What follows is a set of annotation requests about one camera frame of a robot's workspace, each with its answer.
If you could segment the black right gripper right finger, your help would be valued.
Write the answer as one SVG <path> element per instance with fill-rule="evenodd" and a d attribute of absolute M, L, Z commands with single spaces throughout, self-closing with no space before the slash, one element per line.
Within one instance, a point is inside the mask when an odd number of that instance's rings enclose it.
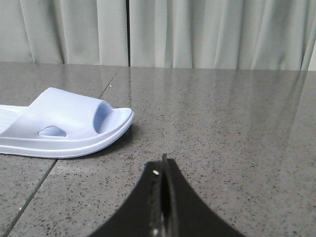
<path fill-rule="evenodd" d="M 177 163 L 162 155 L 161 207 L 168 237 L 241 237 L 196 194 Z"/>

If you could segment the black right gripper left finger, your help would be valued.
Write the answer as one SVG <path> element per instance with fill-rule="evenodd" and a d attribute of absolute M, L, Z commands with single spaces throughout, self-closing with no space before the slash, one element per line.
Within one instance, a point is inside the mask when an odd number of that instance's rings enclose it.
<path fill-rule="evenodd" d="M 111 218 L 91 237 L 160 237 L 161 219 L 160 161 L 146 163 L 135 188 Z"/>

